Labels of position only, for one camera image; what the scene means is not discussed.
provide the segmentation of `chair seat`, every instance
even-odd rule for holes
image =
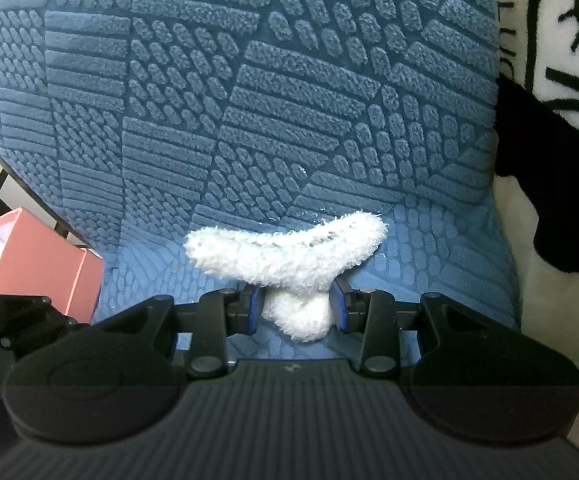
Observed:
[[[198,300],[202,226],[300,230],[355,210],[387,240],[354,287],[435,290],[507,326],[491,192],[494,0],[0,0],[0,155],[105,260],[94,320]],[[234,358],[357,354],[263,323]]]

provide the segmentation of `ribbed black surface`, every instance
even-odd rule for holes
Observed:
[[[241,362],[194,383],[159,425],[118,444],[25,442],[3,480],[579,480],[579,452],[557,439],[472,446],[424,423],[393,383],[345,361]]]

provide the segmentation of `blue upholstery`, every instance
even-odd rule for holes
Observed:
[[[443,292],[508,326],[490,189],[494,0],[0,0],[0,155],[105,259],[95,320],[223,285],[199,226],[380,213],[352,285]],[[352,355],[264,325],[233,357]]]

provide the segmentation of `round joint cover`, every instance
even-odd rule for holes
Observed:
[[[574,364],[521,336],[488,335],[461,333],[423,356],[410,378],[415,408],[442,430],[486,444],[527,444],[567,430],[579,411]]]
[[[178,392],[170,363],[140,338],[84,330],[18,362],[4,401],[26,436],[91,445],[153,425]]]

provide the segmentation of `white fluffy sock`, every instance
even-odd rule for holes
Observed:
[[[205,272],[269,287],[263,317],[292,339],[313,341],[332,324],[333,280],[363,263],[386,235],[378,216],[355,212],[287,234],[207,227],[188,235],[185,250]]]

